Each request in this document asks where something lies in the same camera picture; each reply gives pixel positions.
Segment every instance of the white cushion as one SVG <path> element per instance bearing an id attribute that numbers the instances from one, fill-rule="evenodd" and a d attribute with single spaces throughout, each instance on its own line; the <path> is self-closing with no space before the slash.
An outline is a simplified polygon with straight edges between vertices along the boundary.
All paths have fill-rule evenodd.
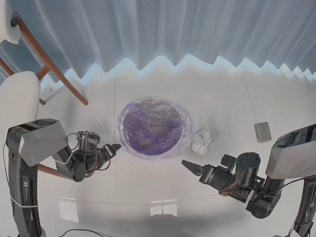
<path id="1" fill-rule="evenodd" d="M 40 82 L 36 74 L 31 71 L 16 73 L 2 83 L 0 86 L 1 149 L 10 127 L 37 119 L 39 95 Z"/>
<path id="2" fill-rule="evenodd" d="M 0 0 L 0 43 L 7 40 L 13 44 L 18 44 L 21 37 L 19 25 L 11 27 L 13 11 L 8 0 Z"/>

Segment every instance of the curtain fold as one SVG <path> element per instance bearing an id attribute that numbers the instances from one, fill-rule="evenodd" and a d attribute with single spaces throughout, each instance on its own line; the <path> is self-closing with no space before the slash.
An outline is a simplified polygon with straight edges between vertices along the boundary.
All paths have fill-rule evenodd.
<path id="1" fill-rule="evenodd" d="M 8 1 L 61 72 L 79 78 L 94 63 L 108 72 L 129 58 L 141 70 L 157 56 L 177 65 L 187 54 L 316 71 L 316 0 Z M 23 39 L 0 50 L 14 72 L 43 66 Z"/>

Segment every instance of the chair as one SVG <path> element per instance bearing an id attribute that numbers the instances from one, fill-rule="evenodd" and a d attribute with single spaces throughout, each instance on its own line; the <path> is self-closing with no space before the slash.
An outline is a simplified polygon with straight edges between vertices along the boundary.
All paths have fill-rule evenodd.
<path id="1" fill-rule="evenodd" d="M 36 74 L 40 81 L 49 71 L 52 71 L 57 78 L 77 97 L 84 105 L 88 104 L 88 101 L 71 85 L 67 78 L 60 72 L 53 61 L 44 52 L 41 46 L 37 43 L 29 29 L 26 27 L 23 20 L 20 18 L 20 13 L 13 13 L 11 6 L 7 0 L 0 0 L 0 43 L 7 40 L 11 43 L 18 44 L 18 40 L 21 36 L 29 43 L 34 49 L 37 55 L 45 62 L 45 66 Z M 11 76 L 13 71 L 0 59 L 1 68 Z M 44 105 L 45 102 L 39 99 L 39 102 Z"/>
<path id="2" fill-rule="evenodd" d="M 10 127 L 37 120 L 40 82 L 34 72 L 11 75 L 0 85 L 0 145 L 6 142 Z M 56 169 L 38 165 L 38 170 L 61 177 Z"/>

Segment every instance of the white floor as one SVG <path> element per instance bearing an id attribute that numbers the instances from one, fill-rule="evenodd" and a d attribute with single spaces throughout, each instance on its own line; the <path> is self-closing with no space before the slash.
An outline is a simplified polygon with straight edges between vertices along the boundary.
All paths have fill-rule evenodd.
<path id="1" fill-rule="evenodd" d="M 89 130 L 100 135 L 102 145 L 119 143 L 119 112 L 134 99 L 154 95 L 193 110 L 196 131 L 209 129 L 212 141 L 207 155 L 188 150 L 163 163 L 139 160 L 120 149 L 107 171 L 96 172 L 81 183 L 39 172 L 39 211 L 47 236 L 59 236 L 72 228 L 115 237 L 286 235 L 299 207 L 302 181 L 285 187 L 273 213 L 259 220 L 245 210 L 245 204 L 218 195 L 181 165 L 185 159 L 217 166 L 224 154 L 237 157 L 253 151 L 261 157 L 259 175 L 265 178 L 276 138 L 316 123 L 315 79 L 289 71 L 260 71 L 245 65 L 231 74 L 221 65 L 207 71 L 188 63 L 175 74 L 157 64 L 143 78 L 128 66 L 112 79 L 98 72 L 87 85 L 71 77 L 71 83 L 88 99 L 87 106 L 64 86 L 50 81 L 41 93 L 46 104 L 40 105 L 38 118 L 61 120 L 66 134 Z M 271 142 L 257 143 L 254 124 L 261 122 L 269 122 Z M 69 144 L 73 147 L 75 138 Z M 55 166 L 52 158 L 43 163 Z M 3 168 L 0 178 L 0 234 L 16 236 Z"/>

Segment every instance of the crumpled plastic bag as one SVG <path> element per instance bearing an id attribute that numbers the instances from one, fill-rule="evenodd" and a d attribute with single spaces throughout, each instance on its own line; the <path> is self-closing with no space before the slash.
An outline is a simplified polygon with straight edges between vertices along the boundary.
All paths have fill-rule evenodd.
<path id="1" fill-rule="evenodd" d="M 120 142 L 126 152 L 161 162 L 182 154 L 192 143 L 192 111 L 161 97 L 130 102 L 118 115 Z"/>
<path id="2" fill-rule="evenodd" d="M 205 155 L 208 151 L 207 146 L 211 142 L 209 130 L 203 129 L 193 136 L 192 150 L 200 155 Z"/>

